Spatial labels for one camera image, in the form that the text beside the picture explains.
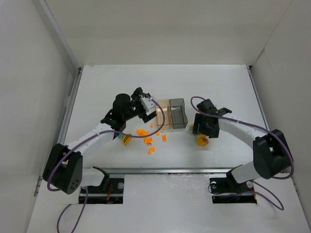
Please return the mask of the yellow lego brick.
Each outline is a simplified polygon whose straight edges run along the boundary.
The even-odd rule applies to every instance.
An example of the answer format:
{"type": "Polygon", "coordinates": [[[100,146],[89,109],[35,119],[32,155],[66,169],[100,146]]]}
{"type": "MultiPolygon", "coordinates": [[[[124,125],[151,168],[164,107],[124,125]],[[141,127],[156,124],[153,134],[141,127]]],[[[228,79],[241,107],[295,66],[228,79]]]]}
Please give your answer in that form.
{"type": "Polygon", "coordinates": [[[206,135],[200,134],[197,136],[197,144],[201,147],[207,146],[209,144],[208,137],[206,135]]]}

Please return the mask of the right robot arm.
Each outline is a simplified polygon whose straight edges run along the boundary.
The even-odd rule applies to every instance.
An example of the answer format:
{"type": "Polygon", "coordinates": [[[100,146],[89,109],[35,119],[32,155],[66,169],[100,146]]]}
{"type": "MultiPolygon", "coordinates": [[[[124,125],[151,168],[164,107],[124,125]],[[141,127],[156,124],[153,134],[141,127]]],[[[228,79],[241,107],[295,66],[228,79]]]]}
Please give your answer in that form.
{"type": "Polygon", "coordinates": [[[245,122],[227,108],[217,109],[209,99],[193,106],[195,115],[192,133],[218,138],[221,131],[229,133],[248,145],[253,151],[252,161],[229,170],[225,177],[211,178],[213,194],[240,193],[250,190],[247,186],[258,178],[278,179],[278,174],[290,168],[294,173],[294,160],[282,131],[270,131],[245,122]]]}

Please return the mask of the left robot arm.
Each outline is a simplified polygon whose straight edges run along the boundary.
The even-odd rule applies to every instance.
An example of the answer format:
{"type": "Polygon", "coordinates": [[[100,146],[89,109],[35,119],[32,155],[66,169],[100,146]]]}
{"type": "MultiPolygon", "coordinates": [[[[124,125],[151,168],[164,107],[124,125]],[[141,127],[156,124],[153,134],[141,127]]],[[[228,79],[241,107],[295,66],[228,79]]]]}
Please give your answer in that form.
{"type": "Polygon", "coordinates": [[[139,117],[147,123],[155,118],[156,107],[156,99],[140,87],[130,96],[116,95],[112,108],[93,130],[71,143],[53,146],[43,172],[48,190],[69,195],[80,187],[104,188],[108,173],[98,167],[85,168],[83,160],[103,144],[124,135],[127,121],[139,117]]]}

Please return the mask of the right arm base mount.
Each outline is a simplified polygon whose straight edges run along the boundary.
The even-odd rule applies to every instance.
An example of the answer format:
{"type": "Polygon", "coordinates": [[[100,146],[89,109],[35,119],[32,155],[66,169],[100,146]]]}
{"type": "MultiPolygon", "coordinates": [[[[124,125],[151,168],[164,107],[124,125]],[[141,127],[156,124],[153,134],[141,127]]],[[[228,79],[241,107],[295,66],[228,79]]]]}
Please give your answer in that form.
{"type": "Polygon", "coordinates": [[[227,178],[210,178],[208,191],[212,195],[213,204],[257,204],[252,181],[236,183],[227,178]]]}

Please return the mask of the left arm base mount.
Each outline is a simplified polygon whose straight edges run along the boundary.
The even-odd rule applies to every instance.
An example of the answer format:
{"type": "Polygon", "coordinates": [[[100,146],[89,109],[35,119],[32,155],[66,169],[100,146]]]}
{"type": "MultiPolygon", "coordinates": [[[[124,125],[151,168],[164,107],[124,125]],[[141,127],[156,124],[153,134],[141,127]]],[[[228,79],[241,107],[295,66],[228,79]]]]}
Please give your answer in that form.
{"type": "Polygon", "coordinates": [[[88,186],[88,198],[86,191],[81,188],[78,201],[83,204],[123,204],[124,177],[110,178],[107,187],[88,186]]]}

